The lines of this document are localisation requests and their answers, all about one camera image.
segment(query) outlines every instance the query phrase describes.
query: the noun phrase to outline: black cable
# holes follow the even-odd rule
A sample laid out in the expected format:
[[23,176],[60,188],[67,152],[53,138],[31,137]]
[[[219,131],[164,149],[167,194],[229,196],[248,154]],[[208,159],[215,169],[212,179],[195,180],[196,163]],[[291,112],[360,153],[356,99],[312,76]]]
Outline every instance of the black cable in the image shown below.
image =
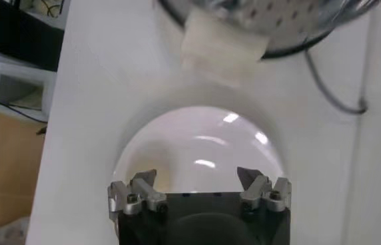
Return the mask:
[[53,6],[51,6],[48,10],[51,12],[51,10],[54,9],[54,8],[56,8],[56,7],[60,8],[61,6],[60,6],[60,5],[53,5]]
[[32,110],[32,111],[41,111],[41,109],[36,109],[36,108],[32,108],[32,107],[24,107],[23,105],[12,105],[12,104],[9,104],[9,106],[10,107],[20,108],[20,109]]
[[320,75],[318,73],[318,70],[316,69],[315,64],[314,64],[314,62],[312,60],[312,57],[310,56],[310,53],[309,53],[308,49],[305,50],[304,56],[306,57],[306,61],[308,63],[310,72],[312,73],[312,76],[313,76],[313,78],[315,80],[316,86],[321,91],[321,93],[325,96],[325,99],[332,106],[336,107],[336,109],[338,109],[339,111],[342,111],[344,113],[351,114],[351,115],[362,115],[362,114],[364,114],[368,110],[368,107],[367,107],[367,104],[366,104],[366,101],[364,100],[364,98],[360,99],[360,101],[359,101],[359,108],[348,107],[347,105],[343,104],[340,100],[338,100],[330,92],[330,90],[326,87],[326,85],[322,81],[322,79],[321,79],[321,77],[320,77]]
[[45,7],[47,8],[47,16],[52,16],[54,17],[54,14],[51,12],[51,9],[50,9],[50,6],[47,4],[47,2],[45,0],[41,0],[41,2],[45,5]]
[[20,115],[22,115],[22,116],[24,116],[24,117],[26,117],[28,119],[34,120],[35,122],[38,122],[38,123],[47,123],[46,121],[42,121],[42,120],[36,119],[34,117],[31,117],[29,115],[26,115],[25,113],[22,113],[21,111],[19,111],[17,109],[14,109],[13,107],[10,107],[7,104],[4,104],[1,101],[0,101],[0,105],[2,105],[3,107],[7,107],[8,109],[10,109],[10,110],[14,111],[15,113],[18,113],[18,114],[20,114]]

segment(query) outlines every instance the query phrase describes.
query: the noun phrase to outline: screw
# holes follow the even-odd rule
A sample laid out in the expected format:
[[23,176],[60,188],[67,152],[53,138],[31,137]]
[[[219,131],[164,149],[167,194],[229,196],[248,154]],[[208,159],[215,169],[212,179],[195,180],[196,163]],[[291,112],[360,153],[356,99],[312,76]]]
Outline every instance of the screw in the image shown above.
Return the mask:
[[169,211],[169,207],[166,204],[160,204],[157,206],[157,212],[160,214],[165,214]]
[[244,211],[244,212],[251,212],[252,211],[251,205],[246,203],[246,202],[242,203],[241,208],[242,208],[242,211]]
[[270,192],[269,198],[276,201],[281,200],[281,193],[279,193],[277,190],[273,190]]
[[137,195],[136,194],[128,194],[127,203],[131,204],[131,203],[135,203],[135,202],[137,202]]

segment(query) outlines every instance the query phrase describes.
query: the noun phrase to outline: white table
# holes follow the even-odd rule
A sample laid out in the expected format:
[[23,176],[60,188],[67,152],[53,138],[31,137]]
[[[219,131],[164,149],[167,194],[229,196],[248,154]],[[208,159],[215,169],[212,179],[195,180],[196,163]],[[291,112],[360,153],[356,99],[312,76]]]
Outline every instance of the white table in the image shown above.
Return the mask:
[[[339,244],[356,118],[325,101],[301,54],[260,64],[238,89],[183,73],[155,19],[149,0],[71,3],[27,244],[117,244],[106,188],[121,150],[151,119],[190,105],[224,107],[263,128],[293,184],[292,244]],[[350,105],[368,24],[343,27],[313,50]]]

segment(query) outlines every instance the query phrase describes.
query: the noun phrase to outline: perforated metal bowl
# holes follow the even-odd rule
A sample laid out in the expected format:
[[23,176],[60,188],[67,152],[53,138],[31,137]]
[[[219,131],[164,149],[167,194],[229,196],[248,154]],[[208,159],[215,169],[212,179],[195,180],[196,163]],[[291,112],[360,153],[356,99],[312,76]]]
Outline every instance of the perforated metal bowl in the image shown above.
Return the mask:
[[310,48],[336,26],[367,12],[380,0],[159,0],[184,27],[193,5],[234,25],[270,37],[263,59]]

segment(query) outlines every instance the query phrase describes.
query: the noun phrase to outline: wooden floor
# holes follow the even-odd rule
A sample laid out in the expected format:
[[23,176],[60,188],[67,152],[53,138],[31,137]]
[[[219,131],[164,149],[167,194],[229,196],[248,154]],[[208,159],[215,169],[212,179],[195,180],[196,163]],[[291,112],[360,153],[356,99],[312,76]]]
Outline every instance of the wooden floor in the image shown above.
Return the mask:
[[31,213],[43,126],[0,114],[0,226]]

